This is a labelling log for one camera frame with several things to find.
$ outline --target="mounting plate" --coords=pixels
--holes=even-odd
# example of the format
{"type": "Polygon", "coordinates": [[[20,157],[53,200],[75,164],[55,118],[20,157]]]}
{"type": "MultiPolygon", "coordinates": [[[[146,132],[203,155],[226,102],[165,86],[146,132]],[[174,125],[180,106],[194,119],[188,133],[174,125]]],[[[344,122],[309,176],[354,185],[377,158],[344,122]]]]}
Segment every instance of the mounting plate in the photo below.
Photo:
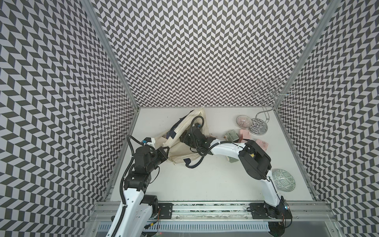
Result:
{"type": "Polygon", "coordinates": [[[273,208],[269,208],[269,211],[267,211],[264,202],[250,203],[249,207],[250,207],[250,210],[248,211],[251,213],[253,219],[283,219],[283,218],[292,219],[292,213],[290,212],[290,210],[285,209],[282,202],[279,203],[276,211],[274,211],[273,208]]]}
{"type": "Polygon", "coordinates": [[[172,203],[159,203],[159,219],[171,219],[172,216],[172,203]]]}

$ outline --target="glass bowl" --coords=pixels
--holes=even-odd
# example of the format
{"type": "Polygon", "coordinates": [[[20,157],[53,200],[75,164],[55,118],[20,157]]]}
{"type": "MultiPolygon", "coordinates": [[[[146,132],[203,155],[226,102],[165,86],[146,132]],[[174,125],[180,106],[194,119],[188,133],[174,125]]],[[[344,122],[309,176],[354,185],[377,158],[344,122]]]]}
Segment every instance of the glass bowl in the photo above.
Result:
{"type": "Polygon", "coordinates": [[[242,129],[248,129],[249,127],[253,125],[253,121],[251,120],[251,118],[246,115],[238,116],[236,119],[236,122],[237,122],[238,127],[242,129]]]}

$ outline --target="pink box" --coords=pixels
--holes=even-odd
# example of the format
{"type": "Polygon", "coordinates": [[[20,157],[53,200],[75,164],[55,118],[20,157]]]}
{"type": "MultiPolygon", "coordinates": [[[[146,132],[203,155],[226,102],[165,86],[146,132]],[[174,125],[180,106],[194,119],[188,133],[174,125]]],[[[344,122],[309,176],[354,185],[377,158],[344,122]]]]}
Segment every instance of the pink box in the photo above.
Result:
{"type": "Polygon", "coordinates": [[[267,150],[267,148],[268,148],[267,142],[262,141],[261,139],[257,139],[255,142],[258,144],[258,146],[260,146],[262,148],[262,150],[264,150],[264,151],[267,150]]]}
{"type": "Polygon", "coordinates": [[[240,143],[247,142],[247,140],[250,140],[250,132],[246,129],[240,130],[240,143]]]}

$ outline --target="metal base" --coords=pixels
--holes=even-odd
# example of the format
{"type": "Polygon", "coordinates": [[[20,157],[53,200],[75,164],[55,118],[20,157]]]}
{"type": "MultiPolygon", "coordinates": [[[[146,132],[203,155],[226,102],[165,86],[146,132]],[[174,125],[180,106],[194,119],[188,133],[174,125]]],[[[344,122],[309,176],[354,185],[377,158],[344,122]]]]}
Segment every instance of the metal base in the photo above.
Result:
{"type": "Polygon", "coordinates": [[[249,131],[252,133],[252,134],[256,134],[256,135],[262,135],[262,134],[265,134],[267,132],[267,124],[262,120],[262,119],[251,119],[253,121],[253,125],[251,127],[249,127],[249,131]]]}
{"type": "MultiPolygon", "coordinates": [[[[210,224],[217,222],[217,224],[227,221],[228,224],[233,222],[243,222],[245,225],[261,225],[264,222],[263,218],[253,219],[251,212],[247,210],[251,203],[262,203],[262,201],[188,201],[188,202],[172,202],[172,219],[165,220],[160,218],[159,230],[164,228],[165,225],[173,226],[172,224],[210,224]]],[[[288,201],[294,223],[296,222],[318,222],[337,221],[335,215],[327,202],[325,201],[288,201]]],[[[84,237],[96,237],[98,231],[108,232],[111,225],[111,217],[116,214],[120,202],[97,202],[93,208],[90,218],[86,223],[84,237]]],[[[270,222],[281,222],[282,217],[279,219],[270,219],[270,222]]],[[[336,227],[333,226],[333,232],[337,233],[336,227]]]]}
{"type": "Polygon", "coordinates": [[[266,209],[265,203],[250,203],[250,207],[248,211],[251,211],[251,215],[253,219],[280,219],[280,218],[286,218],[288,220],[292,219],[292,213],[289,210],[286,210],[282,203],[279,203],[277,209],[278,212],[270,212],[270,209],[266,209]]]}

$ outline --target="metal stand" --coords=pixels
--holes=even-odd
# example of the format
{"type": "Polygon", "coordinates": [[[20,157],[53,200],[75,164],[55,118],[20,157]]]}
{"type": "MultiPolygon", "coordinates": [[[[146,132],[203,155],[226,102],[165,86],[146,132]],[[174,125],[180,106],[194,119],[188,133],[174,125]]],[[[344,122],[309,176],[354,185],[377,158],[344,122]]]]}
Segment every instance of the metal stand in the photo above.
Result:
{"type": "MultiPolygon", "coordinates": [[[[268,93],[265,93],[266,95],[266,98],[267,100],[273,100],[273,104],[271,105],[267,105],[270,109],[266,109],[265,107],[263,107],[263,111],[257,113],[257,115],[255,116],[255,118],[252,118],[251,120],[253,121],[253,125],[251,127],[249,127],[249,131],[252,133],[252,134],[255,134],[255,135],[262,135],[262,134],[265,134],[268,130],[268,126],[267,126],[267,123],[268,121],[270,120],[270,114],[268,113],[269,111],[271,110],[276,110],[276,99],[279,97],[279,96],[288,96],[288,95],[295,95],[297,94],[297,91],[295,90],[290,90],[287,94],[280,94],[278,92],[278,89],[276,90],[273,90],[273,91],[270,91],[268,93]],[[262,119],[259,119],[258,118],[258,115],[261,114],[261,113],[264,113],[265,114],[265,121],[263,121],[262,119]]],[[[288,103],[290,106],[294,106],[296,103],[294,102],[294,100],[291,100],[291,102],[288,103]]]]}

